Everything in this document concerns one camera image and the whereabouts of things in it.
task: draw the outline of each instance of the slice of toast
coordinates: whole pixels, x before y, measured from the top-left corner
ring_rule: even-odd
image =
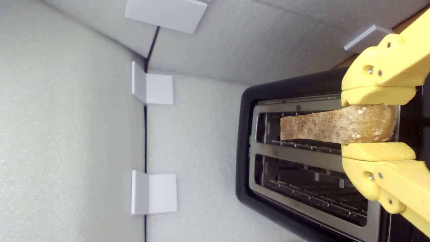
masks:
[[[308,139],[332,143],[388,141],[397,121],[397,108],[351,105],[329,112],[281,118],[281,140]]]

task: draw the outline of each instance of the white bracket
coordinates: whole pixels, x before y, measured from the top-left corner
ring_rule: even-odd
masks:
[[[133,61],[132,94],[144,104],[173,104],[173,76],[147,74]]]
[[[178,210],[176,175],[132,172],[132,214],[158,214]]]
[[[344,46],[344,50],[361,53],[370,46],[377,46],[387,34],[391,34],[392,32],[393,31],[391,29],[372,25],[351,42],[346,44]]]
[[[207,6],[197,0],[127,0],[125,17],[192,34]]]

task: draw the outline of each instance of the metal grill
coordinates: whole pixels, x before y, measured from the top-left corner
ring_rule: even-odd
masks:
[[[259,183],[348,222],[367,223],[368,200],[343,173],[266,156]]]

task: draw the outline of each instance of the yellow robotic arm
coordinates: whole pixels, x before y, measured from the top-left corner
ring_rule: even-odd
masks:
[[[342,80],[342,105],[404,105],[429,73],[430,10],[358,56]],[[430,171],[408,145],[354,143],[342,145],[342,156],[348,178],[363,196],[430,237]]]

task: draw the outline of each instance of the gray foam surface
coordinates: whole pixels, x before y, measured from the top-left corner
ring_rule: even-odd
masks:
[[[178,211],[149,215],[148,242],[296,242],[235,194],[245,85],[174,76],[174,105],[148,105],[148,173],[177,174]]]
[[[150,70],[261,84],[334,67],[372,24],[392,28],[428,0],[214,0],[194,35],[161,28]]]
[[[157,27],[125,18],[126,0],[44,1],[142,56],[148,56]]]
[[[0,0],[1,242],[142,242],[141,57],[34,0]]]

